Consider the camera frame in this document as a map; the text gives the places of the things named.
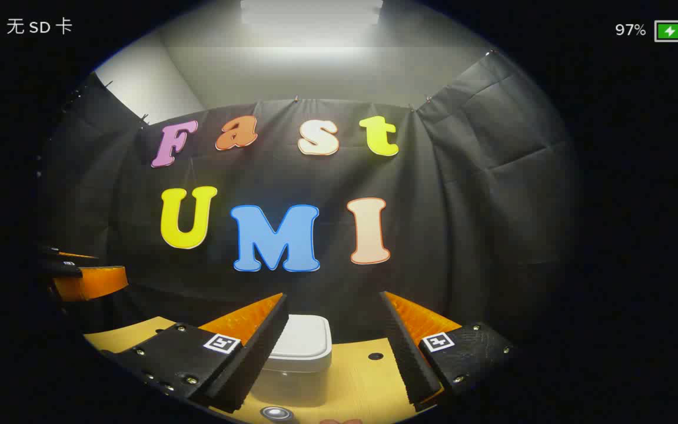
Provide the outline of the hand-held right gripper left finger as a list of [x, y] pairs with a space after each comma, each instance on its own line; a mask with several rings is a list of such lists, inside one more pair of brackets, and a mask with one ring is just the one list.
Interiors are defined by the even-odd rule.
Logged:
[[227, 413], [241, 408], [288, 322], [277, 293], [202, 326], [175, 322], [126, 349], [102, 354], [183, 402]]

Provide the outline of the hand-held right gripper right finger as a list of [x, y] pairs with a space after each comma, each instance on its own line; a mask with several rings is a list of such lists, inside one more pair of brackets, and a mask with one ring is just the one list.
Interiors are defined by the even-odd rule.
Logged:
[[389, 291], [379, 293], [379, 324], [417, 411], [451, 403], [517, 356], [517, 346], [485, 322], [457, 324]]

